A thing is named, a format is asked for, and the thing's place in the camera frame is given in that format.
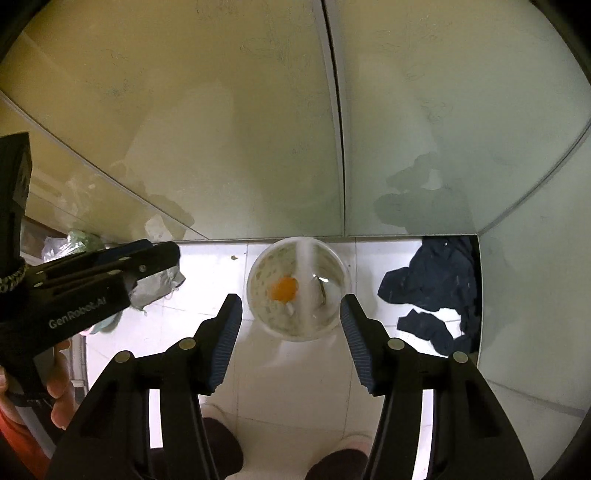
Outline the person's left hand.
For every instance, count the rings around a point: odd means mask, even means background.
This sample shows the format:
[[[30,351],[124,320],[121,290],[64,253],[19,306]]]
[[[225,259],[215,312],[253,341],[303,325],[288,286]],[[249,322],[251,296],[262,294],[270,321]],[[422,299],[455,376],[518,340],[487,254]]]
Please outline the person's left hand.
[[[74,387],[69,374],[69,363],[63,351],[71,346],[71,340],[60,342],[54,347],[54,363],[50,370],[46,388],[51,397],[55,400],[51,420],[60,429],[65,430],[72,420],[76,410]],[[6,396],[9,387],[8,375],[4,368],[1,368],[1,412],[13,423],[23,425],[14,404]]]

